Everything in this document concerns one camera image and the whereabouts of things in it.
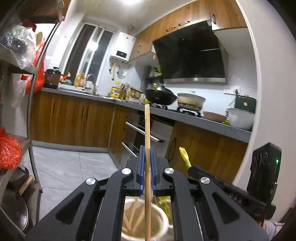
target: water heater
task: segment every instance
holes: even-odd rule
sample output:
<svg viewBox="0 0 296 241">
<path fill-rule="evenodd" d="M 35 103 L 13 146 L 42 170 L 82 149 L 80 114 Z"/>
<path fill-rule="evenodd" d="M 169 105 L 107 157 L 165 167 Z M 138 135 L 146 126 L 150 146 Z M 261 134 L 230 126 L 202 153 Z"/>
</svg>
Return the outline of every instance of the water heater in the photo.
<svg viewBox="0 0 296 241">
<path fill-rule="evenodd" d="M 130 60 L 135 41 L 135 37 L 120 32 L 111 51 L 111 57 L 127 63 Z"/>
</svg>

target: wok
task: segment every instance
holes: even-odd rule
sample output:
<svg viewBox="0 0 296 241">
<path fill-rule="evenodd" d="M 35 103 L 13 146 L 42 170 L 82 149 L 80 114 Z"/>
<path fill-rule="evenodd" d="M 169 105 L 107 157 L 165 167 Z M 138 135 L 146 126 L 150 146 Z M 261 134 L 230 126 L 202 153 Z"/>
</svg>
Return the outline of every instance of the wok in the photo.
<svg viewBox="0 0 296 241">
<path fill-rule="evenodd" d="M 177 99 L 177 96 L 175 96 L 172 91 L 165 88 L 164 85 L 160 87 L 153 85 L 153 89 L 147 89 L 145 95 L 146 99 L 151 103 L 161 105 L 170 105 Z"/>
</svg>

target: oven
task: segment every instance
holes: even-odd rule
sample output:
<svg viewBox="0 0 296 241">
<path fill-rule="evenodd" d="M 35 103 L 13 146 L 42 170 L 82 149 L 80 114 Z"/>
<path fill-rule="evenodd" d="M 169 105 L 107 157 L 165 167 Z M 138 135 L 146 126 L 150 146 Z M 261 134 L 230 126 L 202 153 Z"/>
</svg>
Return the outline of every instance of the oven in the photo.
<svg viewBox="0 0 296 241">
<path fill-rule="evenodd" d="M 141 145 L 145 145 L 145 117 L 132 112 L 129 120 L 125 122 L 126 137 L 122 142 L 123 152 L 121 155 L 121 166 L 126 167 L 127 161 L 139 155 Z M 159 121 L 150 120 L 151 146 L 156 147 L 156 153 L 165 157 L 173 127 Z"/>
</svg>

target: gray countertop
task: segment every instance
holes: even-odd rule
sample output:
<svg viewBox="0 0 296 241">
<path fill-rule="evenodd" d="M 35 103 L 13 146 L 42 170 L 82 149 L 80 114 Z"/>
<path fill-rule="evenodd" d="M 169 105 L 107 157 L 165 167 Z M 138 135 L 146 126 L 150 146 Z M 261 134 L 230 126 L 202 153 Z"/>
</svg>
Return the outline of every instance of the gray countertop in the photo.
<svg viewBox="0 0 296 241">
<path fill-rule="evenodd" d="M 61 89 L 49 89 L 49 88 L 42 88 L 41 91 L 50 92 L 50 93 L 57 93 L 57 94 L 62 94 L 62 95 L 69 95 L 69 96 L 85 98 L 85 99 L 98 100 L 98 101 L 107 102 L 107 103 L 114 103 L 117 105 L 132 108 L 135 110 L 144 111 L 144 106 L 141 104 L 123 102 L 123 101 L 114 100 L 114 99 L 107 99 L 107 98 L 93 96 L 93 95 L 84 94 L 84 93 L 79 93 L 79 92 L 75 92 L 75 91 L 66 91 L 66 90 L 61 90 Z M 182 113 L 177 113 L 177 112 L 170 111 L 170 110 L 163 110 L 163 109 L 151 107 L 150 113 L 158 115 L 158 116 L 162 116 L 165 118 L 169 118 L 169 119 L 172 119 L 175 121 L 183 122 L 185 124 L 189 124 L 192 126 L 200 127 L 202 129 L 209 130 L 209 131 L 212 131 L 212 132 L 224 135 L 224 136 L 228 136 L 233 139 L 243 141 L 245 143 L 249 142 L 249 139 L 251 136 L 251 132 L 249 132 L 249 131 L 238 129 L 238 128 L 235 128 L 232 126 L 227 126 L 227 125 L 217 123 L 217 122 L 214 122 L 211 120 L 207 120 L 204 118 L 198 118 L 198 117 L 194 117 L 194 116 L 184 115 Z"/>
</svg>

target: wall outlet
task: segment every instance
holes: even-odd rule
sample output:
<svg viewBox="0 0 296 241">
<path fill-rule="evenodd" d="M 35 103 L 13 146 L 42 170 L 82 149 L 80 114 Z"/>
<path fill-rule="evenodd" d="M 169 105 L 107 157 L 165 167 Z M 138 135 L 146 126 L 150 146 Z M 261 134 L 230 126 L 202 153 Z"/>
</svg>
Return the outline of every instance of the wall outlet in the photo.
<svg viewBox="0 0 296 241">
<path fill-rule="evenodd" d="M 239 86 L 233 86 L 233 85 L 229 85 L 228 87 L 225 87 L 223 90 L 224 94 L 228 94 L 228 95 L 235 95 L 235 90 L 240 91 L 240 87 Z"/>
</svg>

